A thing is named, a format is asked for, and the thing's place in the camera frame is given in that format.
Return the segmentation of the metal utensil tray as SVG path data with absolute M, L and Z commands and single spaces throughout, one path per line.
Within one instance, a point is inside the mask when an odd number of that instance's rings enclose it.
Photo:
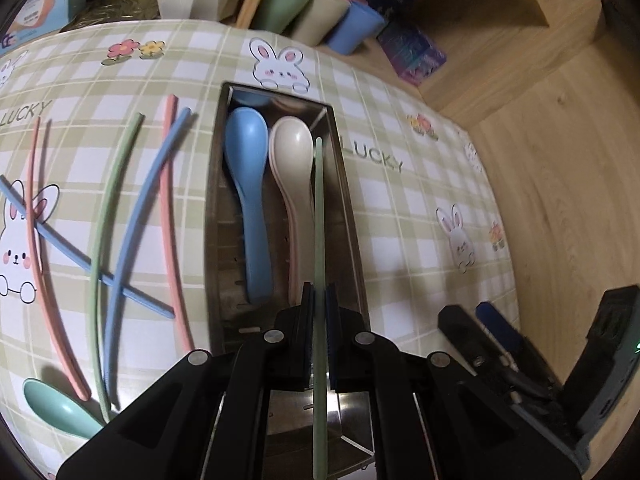
M 224 133 L 232 110 L 249 107 L 268 130 L 282 117 L 297 117 L 321 138 L 326 206 L 326 281 L 335 286 L 340 307 L 359 312 L 370 328 L 362 260 L 347 172 L 333 108 L 284 92 L 226 81 L 217 104 L 210 144 L 204 248 L 209 308 L 208 342 L 214 356 L 235 352 L 250 336 L 269 330 L 277 313 L 290 306 L 290 228 L 285 202 L 266 162 L 262 203 L 272 274 L 270 299 L 255 306 L 247 296 L 243 216 L 224 159 Z M 263 479 L 312 479 L 312 389 L 270 398 Z M 328 479 L 343 479 L 374 462 L 367 393 L 328 394 Z

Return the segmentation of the pink chopstick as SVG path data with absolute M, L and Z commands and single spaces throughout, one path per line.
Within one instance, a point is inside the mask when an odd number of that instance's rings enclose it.
M 34 199 L 34 172 L 35 158 L 38 146 L 38 136 L 41 119 L 37 117 L 32 127 L 32 144 L 28 155 L 25 183 L 25 210 L 27 228 L 27 243 L 32 253 L 32 275 L 36 284 L 38 302 L 40 304 L 44 322 L 46 323 L 54 350 L 61 364 L 64 373 L 74 389 L 74 393 L 81 401 L 88 401 L 91 398 L 90 388 L 85 380 L 84 374 L 78 365 L 70 342 L 64 330 L 64 324 L 58 310 L 55 309 L 49 294 L 46 279 L 44 278 L 41 262 L 40 241 L 36 235 L 37 218 L 35 214 Z
M 194 350 L 186 306 L 184 305 L 181 276 L 179 272 L 174 203 L 172 202 L 172 160 L 168 156 L 160 172 L 160 228 L 162 229 L 163 250 L 166 263 L 167 283 L 171 307 L 175 313 L 176 330 L 183 352 Z

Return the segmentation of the teal green spoon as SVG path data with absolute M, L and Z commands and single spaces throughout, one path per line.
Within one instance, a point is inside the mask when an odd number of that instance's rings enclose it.
M 36 378 L 23 382 L 25 401 L 48 425 L 72 436 L 91 439 L 104 423 L 65 393 Z

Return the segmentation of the blue spoon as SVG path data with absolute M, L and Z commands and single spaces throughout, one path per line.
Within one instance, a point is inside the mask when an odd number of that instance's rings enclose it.
M 268 128 L 257 110 L 238 107 L 224 129 L 224 157 L 239 194 L 244 235 L 247 297 L 263 304 L 272 294 L 262 180 L 268 156 Z

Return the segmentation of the gold round tin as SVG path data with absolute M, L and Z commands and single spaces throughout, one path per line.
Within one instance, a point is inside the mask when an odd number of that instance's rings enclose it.
M 157 0 L 94 0 L 65 25 L 62 32 L 92 25 L 159 18 Z

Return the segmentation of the blue cup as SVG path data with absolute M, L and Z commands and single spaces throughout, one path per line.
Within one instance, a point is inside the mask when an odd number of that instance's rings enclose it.
M 334 27 L 326 45 L 341 55 L 351 55 L 364 40 L 376 36 L 386 19 L 370 6 L 352 1 L 344 18 Z

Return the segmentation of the blue chopstick long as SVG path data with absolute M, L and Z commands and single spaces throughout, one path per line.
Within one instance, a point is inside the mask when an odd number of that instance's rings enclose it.
M 192 118 L 190 107 L 183 107 L 177 116 L 169 122 L 168 133 L 160 144 L 152 165 L 145 176 L 141 191 L 134 209 L 130 214 L 122 248 L 115 266 L 112 292 L 106 307 L 104 335 L 103 335 L 103 378 L 105 379 L 106 392 L 112 403 L 117 403 L 117 361 L 122 325 L 122 286 L 129 280 L 130 271 L 136 258 L 139 246 L 140 233 L 144 226 L 144 216 L 149 210 L 153 193 L 160 178 L 160 172 L 168 156 L 171 155 L 175 144 L 180 140 L 181 133 Z

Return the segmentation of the beige cup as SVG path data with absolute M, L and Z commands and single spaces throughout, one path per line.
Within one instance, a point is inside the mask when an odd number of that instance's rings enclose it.
M 315 47 L 349 9 L 348 0 L 311 0 L 294 23 L 291 38 Z

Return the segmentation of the purple box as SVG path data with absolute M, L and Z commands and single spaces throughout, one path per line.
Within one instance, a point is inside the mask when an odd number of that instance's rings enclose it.
M 447 55 L 416 26 L 390 23 L 376 40 L 397 76 L 416 87 L 447 61 Z

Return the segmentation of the green cup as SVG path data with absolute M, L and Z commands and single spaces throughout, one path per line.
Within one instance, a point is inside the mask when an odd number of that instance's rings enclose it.
M 251 29 L 282 34 L 311 0 L 260 0 Z

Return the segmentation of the light blue probiotics box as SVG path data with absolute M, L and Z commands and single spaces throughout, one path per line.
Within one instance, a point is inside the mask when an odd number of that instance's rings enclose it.
M 67 25 L 87 0 L 26 0 L 8 31 L 1 36 L 1 54 Z

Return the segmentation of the wooden shelf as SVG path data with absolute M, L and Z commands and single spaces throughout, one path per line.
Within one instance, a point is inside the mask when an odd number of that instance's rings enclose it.
M 380 44 L 351 55 L 304 47 L 304 64 L 332 64 L 472 126 L 574 58 L 604 32 L 603 0 L 413 0 L 401 21 L 446 54 L 420 84 L 400 78 Z

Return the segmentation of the blue chopstick crossing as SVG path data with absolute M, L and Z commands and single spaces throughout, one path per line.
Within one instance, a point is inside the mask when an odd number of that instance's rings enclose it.
M 15 206 L 17 211 L 20 214 L 26 214 L 26 207 L 24 204 L 24 200 L 21 196 L 18 195 L 16 191 L 10 185 L 9 180 L 5 176 L 1 176 L 1 193 L 4 197 L 11 203 L 12 206 Z M 42 236 L 50 245 L 52 245 L 55 249 L 73 261 L 76 266 L 79 266 L 82 270 L 86 272 L 91 271 L 91 259 L 77 249 L 71 242 L 66 240 L 66 238 L 62 237 L 62 235 L 58 234 L 55 229 L 51 228 L 47 225 L 47 223 L 43 223 L 40 220 L 36 221 L 36 230 L 40 236 Z M 172 307 L 169 307 L 168 304 L 164 304 L 160 300 L 157 300 L 146 292 L 142 292 L 142 290 L 137 289 L 135 287 L 131 287 L 129 285 L 122 286 L 122 294 L 134 301 L 136 304 L 140 304 L 140 306 L 145 307 L 159 315 L 163 315 L 165 318 L 174 318 L 175 312 Z

